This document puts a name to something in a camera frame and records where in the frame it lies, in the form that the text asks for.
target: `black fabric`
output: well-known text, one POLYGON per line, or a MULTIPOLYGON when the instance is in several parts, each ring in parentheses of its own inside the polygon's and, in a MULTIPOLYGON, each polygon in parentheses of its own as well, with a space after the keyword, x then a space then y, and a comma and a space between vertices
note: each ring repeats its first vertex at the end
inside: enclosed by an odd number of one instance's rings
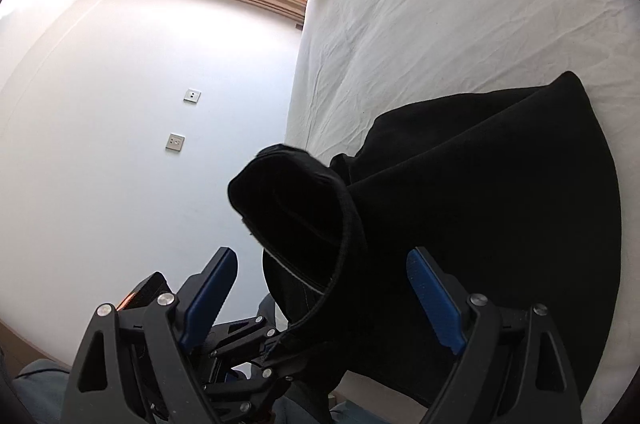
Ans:
POLYGON ((453 357, 406 279, 407 252, 425 245, 469 292, 546 304, 584 397, 618 291, 620 199, 574 74, 387 112, 330 168, 267 148, 229 198, 265 247, 265 278, 293 322, 284 336, 337 341, 342 353, 318 366, 325 388, 328 370, 349 369, 433 402, 453 357))

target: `wall outlet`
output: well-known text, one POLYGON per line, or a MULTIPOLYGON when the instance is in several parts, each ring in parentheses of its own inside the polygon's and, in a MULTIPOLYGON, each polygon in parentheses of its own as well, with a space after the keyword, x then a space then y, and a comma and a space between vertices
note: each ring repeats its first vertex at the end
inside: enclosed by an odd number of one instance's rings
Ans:
POLYGON ((184 143, 184 137, 172 133, 169 135, 169 140, 166 142, 165 148, 180 151, 182 149, 182 143, 184 143))
POLYGON ((189 89, 187 93, 184 95, 184 100, 190 103, 197 103, 200 99, 200 91, 189 89))

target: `mattress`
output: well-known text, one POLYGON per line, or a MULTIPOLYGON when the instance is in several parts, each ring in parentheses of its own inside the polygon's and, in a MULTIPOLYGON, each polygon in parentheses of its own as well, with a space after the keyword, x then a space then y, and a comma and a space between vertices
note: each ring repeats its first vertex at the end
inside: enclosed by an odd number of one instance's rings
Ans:
POLYGON ((353 155, 390 109, 541 86, 566 70, 589 94, 622 202, 616 311, 582 403, 596 424, 640 364, 640 0, 309 0, 286 143, 328 163, 353 155))

